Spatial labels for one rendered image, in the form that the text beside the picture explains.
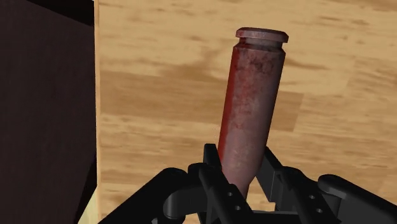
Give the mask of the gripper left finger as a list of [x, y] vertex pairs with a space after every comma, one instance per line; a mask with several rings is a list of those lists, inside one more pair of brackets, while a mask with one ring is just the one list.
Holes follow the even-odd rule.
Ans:
[[99, 224], [183, 224], [194, 213], [200, 224], [254, 224], [246, 200], [224, 177], [214, 144], [206, 144], [203, 161], [187, 171], [159, 172]]

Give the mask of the dark brown cabinet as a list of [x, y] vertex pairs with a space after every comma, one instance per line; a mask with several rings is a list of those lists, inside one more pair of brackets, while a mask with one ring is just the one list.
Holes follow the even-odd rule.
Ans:
[[0, 224], [78, 224], [97, 186], [90, 0], [0, 0]]

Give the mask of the dark red cylindrical bottle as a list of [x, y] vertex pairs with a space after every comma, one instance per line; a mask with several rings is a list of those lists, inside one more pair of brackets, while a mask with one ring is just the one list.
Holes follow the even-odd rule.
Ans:
[[267, 145], [288, 35], [253, 27], [235, 35], [218, 153], [223, 174], [245, 197]]

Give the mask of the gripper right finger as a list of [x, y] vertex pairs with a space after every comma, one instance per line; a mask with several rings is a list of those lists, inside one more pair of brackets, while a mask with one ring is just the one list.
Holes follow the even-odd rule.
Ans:
[[267, 147], [256, 178], [274, 214], [293, 224], [397, 224], [397, 205], [334, 174], [313, 181]]

